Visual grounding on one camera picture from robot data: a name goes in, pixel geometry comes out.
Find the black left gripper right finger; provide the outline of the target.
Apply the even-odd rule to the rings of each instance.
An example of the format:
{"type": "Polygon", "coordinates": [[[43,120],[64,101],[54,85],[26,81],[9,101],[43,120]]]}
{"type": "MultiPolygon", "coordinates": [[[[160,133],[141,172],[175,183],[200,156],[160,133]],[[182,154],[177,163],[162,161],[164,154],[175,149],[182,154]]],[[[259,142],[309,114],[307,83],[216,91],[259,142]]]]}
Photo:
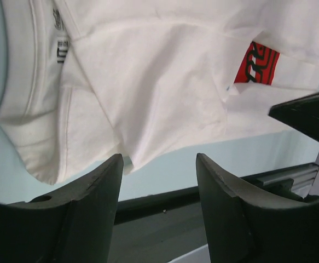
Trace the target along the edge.
{"type": "Polygon", "coordinates": [[[212,262],[319,262],[319,199],[275,195],[202,153],[196,175],[212,262]]]}

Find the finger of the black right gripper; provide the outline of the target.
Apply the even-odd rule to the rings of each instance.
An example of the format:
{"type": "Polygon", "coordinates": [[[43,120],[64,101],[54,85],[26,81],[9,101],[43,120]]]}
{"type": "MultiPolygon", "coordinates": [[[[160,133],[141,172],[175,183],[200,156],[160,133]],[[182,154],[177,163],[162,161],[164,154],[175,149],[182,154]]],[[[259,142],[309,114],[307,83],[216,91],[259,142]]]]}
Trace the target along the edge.
{"type": "Polygon", "coordinates": [[[319,142],[319,92],[274,105],[268,116],[319,142]]]}

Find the white t-shirt with red print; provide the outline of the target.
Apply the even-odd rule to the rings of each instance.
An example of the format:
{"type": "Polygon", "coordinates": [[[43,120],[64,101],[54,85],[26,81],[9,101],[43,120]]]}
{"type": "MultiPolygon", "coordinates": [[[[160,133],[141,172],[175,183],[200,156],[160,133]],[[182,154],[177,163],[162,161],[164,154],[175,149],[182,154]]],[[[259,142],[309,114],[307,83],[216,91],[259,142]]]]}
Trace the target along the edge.
{"type": "Polygon", "coordinates": [[[3,1],[0,126],[27,172],[66,181],[188,146],[286,130],[319,86],[319,1],[3,1]]]}

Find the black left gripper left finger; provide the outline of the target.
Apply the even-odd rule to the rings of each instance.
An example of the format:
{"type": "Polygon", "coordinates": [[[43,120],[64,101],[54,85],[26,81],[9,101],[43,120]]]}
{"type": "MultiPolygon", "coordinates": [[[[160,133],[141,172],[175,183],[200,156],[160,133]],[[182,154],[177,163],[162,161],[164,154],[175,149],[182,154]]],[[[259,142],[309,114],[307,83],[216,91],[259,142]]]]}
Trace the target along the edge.
{"type": "Polygon", "coordinates": [[[0,262],[106,262],[123,158],[30,202],[0,204],[0,262]]]}

